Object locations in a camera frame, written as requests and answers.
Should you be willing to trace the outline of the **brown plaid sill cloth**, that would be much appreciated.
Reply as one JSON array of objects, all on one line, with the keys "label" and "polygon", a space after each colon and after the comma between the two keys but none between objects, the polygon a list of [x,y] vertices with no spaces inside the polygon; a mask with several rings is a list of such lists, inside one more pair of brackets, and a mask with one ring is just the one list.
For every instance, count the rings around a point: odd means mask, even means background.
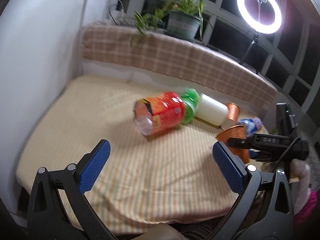
[{"label": "brown plaid sill cloth", "polygon": [[277,90],[230,58],[164,34],[93,24],[82,35],[85,59],[136,67],[217,90],[268,109]]}]

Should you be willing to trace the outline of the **small copper cup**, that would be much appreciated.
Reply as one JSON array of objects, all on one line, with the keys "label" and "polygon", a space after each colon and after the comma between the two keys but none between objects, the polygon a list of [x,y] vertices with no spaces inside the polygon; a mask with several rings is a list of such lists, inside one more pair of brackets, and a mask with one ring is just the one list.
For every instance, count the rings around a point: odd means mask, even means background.
[{"label": "small copper cup", "polygon": [[228,114],[225,121],[222,123],[221,128],[223,130],[227,130],[233,126],[235,126],[238,122],[238,117],[240,114],[240,108],[233,102],[229,102],[226,104],[228,108]]}]

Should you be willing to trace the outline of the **yellow checked table cloth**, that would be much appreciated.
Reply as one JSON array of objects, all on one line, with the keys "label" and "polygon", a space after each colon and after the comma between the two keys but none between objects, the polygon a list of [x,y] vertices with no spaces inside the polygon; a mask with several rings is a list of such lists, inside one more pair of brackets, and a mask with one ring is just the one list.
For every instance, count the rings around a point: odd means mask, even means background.
[{"label": "yellow checked table cloth", "polygon": [[237,194],[213,159],[219,128],[195,119],[145,137],[133,122],[135,101],[160,92],[94,75],[71,81],[27,142],[18,183],[30,192],[39,168],[61,170],[106,139],[111,155],[86,198],[115,235],[225,215]]}]

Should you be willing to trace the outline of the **orange red plastic cup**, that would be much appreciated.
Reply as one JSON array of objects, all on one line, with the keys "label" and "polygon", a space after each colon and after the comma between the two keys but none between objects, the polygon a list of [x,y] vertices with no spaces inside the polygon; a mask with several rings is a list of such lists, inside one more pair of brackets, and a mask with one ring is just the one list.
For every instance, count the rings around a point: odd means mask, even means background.
[{"label": "orange red plastic cup", "polygon": [[178,94],[164,92],[137,100],[133,112],[138,130],[143,135],[150,136],[180,124],[185,109]]}]

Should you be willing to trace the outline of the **green plastic bottle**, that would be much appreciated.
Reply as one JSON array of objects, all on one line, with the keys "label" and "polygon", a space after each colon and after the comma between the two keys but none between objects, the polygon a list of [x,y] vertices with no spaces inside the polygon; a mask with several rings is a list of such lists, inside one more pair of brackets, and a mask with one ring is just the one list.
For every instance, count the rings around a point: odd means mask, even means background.
[{"label": "green plastic bottle", "polygon": [[181,99],[184,104],[184,117],[181,124],[186,125],[191,122],[195,116],[200,96],[195,89],[187,88],[181,94]]}]

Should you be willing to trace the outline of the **large green potted plant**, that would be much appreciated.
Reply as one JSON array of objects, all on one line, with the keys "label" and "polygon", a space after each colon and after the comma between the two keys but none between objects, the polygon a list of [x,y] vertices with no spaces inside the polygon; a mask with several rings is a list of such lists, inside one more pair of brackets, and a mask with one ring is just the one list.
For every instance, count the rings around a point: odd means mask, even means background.
[{"label": "large green potted plant", "polygon": [[204,0],[166,0],[162,10],[168,15],[167,33],[192,41],[199,34],[203,42]]}]

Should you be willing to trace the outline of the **large copper cup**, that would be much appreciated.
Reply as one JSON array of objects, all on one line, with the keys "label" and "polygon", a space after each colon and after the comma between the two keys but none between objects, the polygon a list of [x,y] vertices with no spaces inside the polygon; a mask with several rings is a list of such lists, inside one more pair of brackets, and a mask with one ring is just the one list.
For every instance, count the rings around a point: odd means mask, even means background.
[{"label": "large copper cup", "polygon": [[216,136],[216,139],[223,142],[228,149],[238,156],[244,164],[249,163],[249,151],[246,148],[240,148],[241,142],[246,139],[244,125],[235,125]]}]

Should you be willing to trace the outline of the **white cylindrical cup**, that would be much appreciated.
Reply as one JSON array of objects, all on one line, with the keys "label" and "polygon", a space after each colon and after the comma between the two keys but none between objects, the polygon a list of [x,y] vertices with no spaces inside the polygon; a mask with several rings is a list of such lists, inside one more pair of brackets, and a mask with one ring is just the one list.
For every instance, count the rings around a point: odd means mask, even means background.
[{"label": "white cylindrical cup", "polygon": [[223,103],[201,94],[197,104],[195,116],[212,125],[220,126],[228,115],[228,108]]}]

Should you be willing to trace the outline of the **small green potted plant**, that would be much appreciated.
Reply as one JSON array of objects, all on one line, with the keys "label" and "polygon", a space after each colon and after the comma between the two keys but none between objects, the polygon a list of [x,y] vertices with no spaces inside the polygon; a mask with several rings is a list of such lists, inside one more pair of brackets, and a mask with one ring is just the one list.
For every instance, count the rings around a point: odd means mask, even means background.
[{"label": "small green potted plant", "polygon": [[130,44],[132,46],[138,44],[144,37],[146,37],[147,32],[165,34],[166,23],[163,21],[163,18],[165,18],[168,13],[168,11],[161,8],[157,8],[153,14],[146,13],[142,15],[135,12],[133,19],[135,20],[136,30],[138,33],[132,35]]}]

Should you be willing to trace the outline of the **pink fabric item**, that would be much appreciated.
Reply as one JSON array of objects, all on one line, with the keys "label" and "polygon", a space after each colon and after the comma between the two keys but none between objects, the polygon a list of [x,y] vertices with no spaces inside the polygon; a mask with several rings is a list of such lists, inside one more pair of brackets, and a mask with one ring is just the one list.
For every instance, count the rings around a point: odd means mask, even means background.
[{"label": "pink fabric item", "polygon": [[311,191],[310,196],[303,208],[294,216],[295,228],[300,227],[311,216],[318,202],[317,192]]}]

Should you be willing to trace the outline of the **blue white crumpled bottle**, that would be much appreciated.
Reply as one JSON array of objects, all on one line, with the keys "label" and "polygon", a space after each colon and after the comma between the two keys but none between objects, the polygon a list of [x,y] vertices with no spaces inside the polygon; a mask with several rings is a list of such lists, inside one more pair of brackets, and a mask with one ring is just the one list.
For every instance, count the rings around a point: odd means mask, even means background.
[{"label": "blue white crumpled bottle", "polygon": [[248,119],[240,119],[238,121],[238,124],[244,126],[245,135],[247,138],[251,137],[254,133],[259,132],[263,126],[262,121],[257,117],[248,118]]}]

